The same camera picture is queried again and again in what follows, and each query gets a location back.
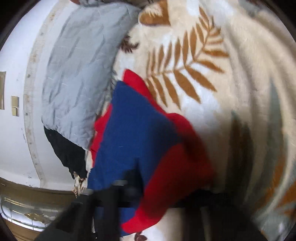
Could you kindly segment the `grey quilted pillow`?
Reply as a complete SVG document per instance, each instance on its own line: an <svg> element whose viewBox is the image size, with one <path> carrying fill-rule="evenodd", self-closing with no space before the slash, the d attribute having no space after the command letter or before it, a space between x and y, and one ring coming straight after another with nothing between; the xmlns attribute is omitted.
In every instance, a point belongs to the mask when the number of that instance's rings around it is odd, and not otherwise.
<svg viewBox="0 0 296 241"><path fill-rule="evenodd" d="M127 3L81 6L67 19L49 58L43 125L88 149L119 46L140 9Z"/></svg>

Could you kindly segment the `gold wall switch plate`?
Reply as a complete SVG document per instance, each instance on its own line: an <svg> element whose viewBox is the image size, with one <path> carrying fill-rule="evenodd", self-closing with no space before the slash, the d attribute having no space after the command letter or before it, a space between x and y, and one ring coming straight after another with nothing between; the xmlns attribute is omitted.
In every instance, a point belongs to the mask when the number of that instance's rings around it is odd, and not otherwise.
<svg viewBox="0 0 296 241"><path fill-rule="evenodd" d="M19 97L11 96L11 112L13 116L19 116Z"/></svg>

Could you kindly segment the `brown wooden wardrobe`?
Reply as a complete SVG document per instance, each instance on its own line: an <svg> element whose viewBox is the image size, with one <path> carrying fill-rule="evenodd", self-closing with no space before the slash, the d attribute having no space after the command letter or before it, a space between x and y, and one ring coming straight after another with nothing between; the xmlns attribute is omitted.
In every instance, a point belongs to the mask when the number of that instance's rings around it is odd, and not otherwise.
<svg viewBox="0 0 296 241"><path fill-rule="evenodd" d="M1 228L10 240L34 240L74 199L73 192L33 188L1 178Z"/></svg>

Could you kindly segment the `red and blue knit sweater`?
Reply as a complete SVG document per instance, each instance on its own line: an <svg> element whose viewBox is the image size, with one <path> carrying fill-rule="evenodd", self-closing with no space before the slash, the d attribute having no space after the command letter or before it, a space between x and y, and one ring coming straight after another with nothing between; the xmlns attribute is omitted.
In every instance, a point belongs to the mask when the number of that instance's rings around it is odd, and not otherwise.
<svg viewBox="0 0 296 241"><path fill-rule="evenodd" d="M122 235L155 225L179 200L214 179L208 154L190 122L166 113L131 70L116 84L107 112L94 127L88 187L108 188L134 170L144 190L133 207L120 210Z"/></svg>

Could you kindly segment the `white bed headboard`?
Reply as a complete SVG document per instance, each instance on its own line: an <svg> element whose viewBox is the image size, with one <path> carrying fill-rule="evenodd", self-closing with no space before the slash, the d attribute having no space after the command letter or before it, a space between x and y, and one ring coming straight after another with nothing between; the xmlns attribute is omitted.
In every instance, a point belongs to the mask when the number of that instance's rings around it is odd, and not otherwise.
<svg viewBox="0 0 296 241"><path fill-rule="evenodd" d="M69 191L74 182L56 157L41 121L46 68L64 23L78 5L40 1L12 30L1 49L1 178L34 188ZM11 112L19 97L19 116Z"/></svg>

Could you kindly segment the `black clothing pile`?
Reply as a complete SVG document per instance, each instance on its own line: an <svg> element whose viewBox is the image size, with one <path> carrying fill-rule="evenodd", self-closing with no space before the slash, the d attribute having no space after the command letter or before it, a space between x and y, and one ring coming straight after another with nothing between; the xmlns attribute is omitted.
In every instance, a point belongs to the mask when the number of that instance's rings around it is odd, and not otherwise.
<svg viewBox="0 0 296 241"><path fill-rule="evenodd" d="M75 178L74 173L80 178L86 178L85 150L69 141L55 130L44 127L44 132L54 153L63 166L69 169L72 178Z"/></svg>

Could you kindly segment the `cream leaf-print fleece blanket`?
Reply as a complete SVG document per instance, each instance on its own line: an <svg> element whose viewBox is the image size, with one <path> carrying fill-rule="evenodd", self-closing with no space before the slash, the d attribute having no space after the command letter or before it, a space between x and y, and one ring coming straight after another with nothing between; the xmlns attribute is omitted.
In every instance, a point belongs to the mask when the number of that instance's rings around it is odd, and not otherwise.
<svg viewBox="0 0 296 241"><path fill-rule="evenodd" d="M214 194L267 240L295 240L295 40L268 1L141 1L114 63L184 116L216 170ZM183 216L123 240L182 240Z"/></svg>

